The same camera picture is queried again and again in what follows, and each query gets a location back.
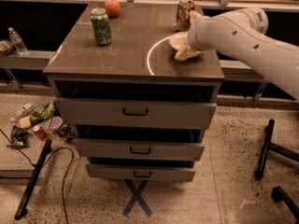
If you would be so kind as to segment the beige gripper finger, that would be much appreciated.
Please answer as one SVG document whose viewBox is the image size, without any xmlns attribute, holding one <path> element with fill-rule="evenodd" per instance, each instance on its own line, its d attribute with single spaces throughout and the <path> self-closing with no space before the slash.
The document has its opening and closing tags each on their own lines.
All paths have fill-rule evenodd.
<svg viewBox="0 0 299 224">
<path fill-rule="evenodd" d="M 195 24 L 195 20 L 202 17 L 202 15 L 200 13 L 197 13 L 194 10 L 191 10 L 189 12 L 189 14 L 190 14 L 190 25 L 194 25 Z"/>
<path fill-rule="evenodd" d="M 200 54 L 199 51 L 192 49 L 189 45 L 183 44 L 179 47 L 175 59 L 178 61 L 186 61 L 190 58 L 196 57 Z"/>
</svg>

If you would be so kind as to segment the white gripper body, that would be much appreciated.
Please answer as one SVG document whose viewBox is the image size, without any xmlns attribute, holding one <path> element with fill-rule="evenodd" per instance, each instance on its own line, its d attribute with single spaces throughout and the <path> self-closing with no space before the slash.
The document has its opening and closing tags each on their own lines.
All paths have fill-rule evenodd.
<svg viewBox="0 0 299 224">
<path fill-rule="evenodd" d="M 190 18 L 188 44 L 194 50 L 221 50 L 221 17 L 199 16 Z"/>
</svg>

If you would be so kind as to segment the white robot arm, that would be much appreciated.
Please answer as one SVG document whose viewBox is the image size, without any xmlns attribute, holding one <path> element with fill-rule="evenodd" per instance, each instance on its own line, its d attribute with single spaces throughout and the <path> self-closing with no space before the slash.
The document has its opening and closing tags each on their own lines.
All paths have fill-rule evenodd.
<svg viewBox="0 0 299 224">
<path fill-rule="evenodd" d="M 259 7 L 214 17 L 190 13 L 191 27 L 175 58 L 185 61 L 200 51 L 218 53 L 248 65 L 267 81 L 299 100 L 299 47 L 265 34 L 268 19 Z"/>
</svg>

